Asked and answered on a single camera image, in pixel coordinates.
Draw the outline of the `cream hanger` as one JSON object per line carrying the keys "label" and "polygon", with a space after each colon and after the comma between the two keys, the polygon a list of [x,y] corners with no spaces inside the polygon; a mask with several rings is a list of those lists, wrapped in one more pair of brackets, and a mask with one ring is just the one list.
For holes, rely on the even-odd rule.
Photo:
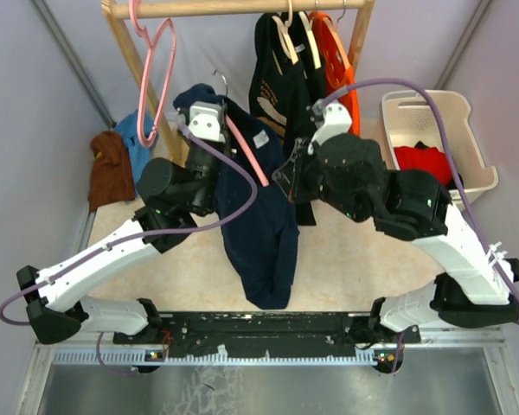
{"label": "cream hanger", "polygon": [[298,63],[299,58],[298,54],[296,53],[295,47],[292,43],[292,38],[289,35],[289,28],[291,27],[293,22],[292,0],[288,0],[287,3],[288,13],[286,20],[283,22],[279,15],[273,15],[272,21],[275,23],[277,33],[279,36],[280,46],[282,47],[283,52],[285,53],[286,57],[291,61],[291,64],[295,65]]}
{"label": "cream hanger", "polygon": [[305,48],[310,56],[311,65],[314,70],[318,70],[322,67],[321,56],[317,48],[316,38],[312,30],[312,22],[304,11],[298,12],[299,24],[298,26],[304,32]]}

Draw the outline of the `light blue t shirt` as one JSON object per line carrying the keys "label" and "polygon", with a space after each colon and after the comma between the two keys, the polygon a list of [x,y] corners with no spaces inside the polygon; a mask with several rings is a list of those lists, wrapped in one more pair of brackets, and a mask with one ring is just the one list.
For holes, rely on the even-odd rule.
{"label": "light blue t shirt", "polygon": [[138,139],[138,110],[124,117],[113,130],[121,136],[127,149],[131,165],[131,177],[133,185],[136,185],[141,178],[144,167],[151,160],[151,152],[156,144],[146,148],[140,143]]}

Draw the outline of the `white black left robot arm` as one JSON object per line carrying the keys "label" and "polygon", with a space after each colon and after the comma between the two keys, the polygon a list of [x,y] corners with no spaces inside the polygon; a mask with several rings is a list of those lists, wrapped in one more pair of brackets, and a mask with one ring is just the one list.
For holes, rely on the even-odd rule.
{"label": "white black left robot arm", "polygon": [[138,183],[144,205],[107,237],[48,268],[27,265],[16,274],[29,326],[42,344],[64,342],[82,332],[116,333],[128,340],[156,341],[163,323],[150,299],[91,297],[92,290],[146,259],[166,253],[201,231],[195,216],[213,211],[220,155],[228,151],[223,127],[190,127],[183,167],[161,157],[148,162]]}

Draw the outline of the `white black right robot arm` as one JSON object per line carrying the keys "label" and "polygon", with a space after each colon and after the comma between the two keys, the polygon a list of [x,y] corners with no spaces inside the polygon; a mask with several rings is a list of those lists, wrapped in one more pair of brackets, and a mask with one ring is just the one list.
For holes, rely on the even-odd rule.
{"label": "white black right robot arm", "polygon": [[367,327],[377,341],[433,322],[461,329],[518,322],[508,285],[519,277],[519,260],[491,257],[439,180],[420,169],[388,169],[376,141],[349,133],[323,144],[299,139],[272,179],[289,201],[320,200],[356,223],[372,220],[376,231],[442,267],[424,287],[374,301]]}

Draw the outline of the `navy blue t shirt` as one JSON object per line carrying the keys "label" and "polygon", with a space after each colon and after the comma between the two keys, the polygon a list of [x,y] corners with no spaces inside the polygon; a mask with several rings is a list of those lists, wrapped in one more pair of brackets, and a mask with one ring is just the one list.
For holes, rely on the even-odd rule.
{"label": "navy blue t shirt", "polygon": [[[270,126],[240,108],[231,99],[199,83],[180,93],[175,108],[187,109],[196,101],[227,103],[227,113],[251,148],[266,176],[282,166],[284,151]],[[247,300],[263,310],[287,307],[298,256],[298,224],[295,205],[280,187],[256,182],[255,201],[236,219],[221,226],[227,258],[240,277]]]}

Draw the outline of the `red t shirt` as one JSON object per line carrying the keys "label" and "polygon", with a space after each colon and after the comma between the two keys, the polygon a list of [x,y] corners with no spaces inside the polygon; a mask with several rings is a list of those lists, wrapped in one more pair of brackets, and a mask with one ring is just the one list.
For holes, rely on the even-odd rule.
{"label": "red t shirt", "polygon": [[445,154],[436,147],[394,147],[394,154],[400,169],[419,169],[435,176],[443,186],[448,186],[453,178]]}

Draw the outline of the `white laundry basket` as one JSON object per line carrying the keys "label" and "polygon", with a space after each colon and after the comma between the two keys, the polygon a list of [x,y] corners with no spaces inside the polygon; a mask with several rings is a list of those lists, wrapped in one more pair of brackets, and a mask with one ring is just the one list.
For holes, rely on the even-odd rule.
{"label": "white laundry basket", "polygon": [[[498,184],[497,169],[484,162],[469,124],[471,106],[455,92],[429,90],[443,119],[448,143],[458,168],[465,193],[474,202]],[[421,141],[443,150],[439,129],[426,100],[412,90],[385,94],[381,99],[381,116],[374,139],[390,169],[398,169],[394,147],[413,147]]]}

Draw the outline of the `black printed t shirt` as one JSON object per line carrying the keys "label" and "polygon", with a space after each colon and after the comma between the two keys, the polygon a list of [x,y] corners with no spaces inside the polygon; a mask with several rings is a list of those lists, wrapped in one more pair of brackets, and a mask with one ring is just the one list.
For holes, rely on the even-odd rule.
{"label": "black printed t shirt", "polygon": [[286,156],[295,140],[315,131],[306,107],[311,103],[302,61],[293,61],[279,39],[278,15],[265,13],[256,22],[256,64],[248,93],[250,114],[272,127]]}

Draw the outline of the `brown t shirt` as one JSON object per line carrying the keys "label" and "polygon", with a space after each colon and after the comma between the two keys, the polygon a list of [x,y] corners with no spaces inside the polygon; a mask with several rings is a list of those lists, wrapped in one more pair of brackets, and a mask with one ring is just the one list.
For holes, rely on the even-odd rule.
{"label": "brown t shirt", "polygon": [[94,161],[88,194],[89,212],[118,201],[132,201],[136,193],[128,150],[115,131],[103,131],[90,143]]}

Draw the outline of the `wooden hanger under orange shirt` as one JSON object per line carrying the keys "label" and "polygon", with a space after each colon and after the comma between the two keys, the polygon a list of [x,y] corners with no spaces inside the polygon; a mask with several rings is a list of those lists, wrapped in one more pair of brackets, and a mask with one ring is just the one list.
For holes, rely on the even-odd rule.
{"label": "wooden hanger under orange shirt", "polygon": [[336,22],[333,22],[328,14],[320,10],[317,10],[312,18],[318,50],[325,60],[326,68],[332,73],[341,70],[345,72],[350,66],[343,42],[337,31],[337,24],[347,9],[346,1],[343,1],[343,7],[343,13]]}

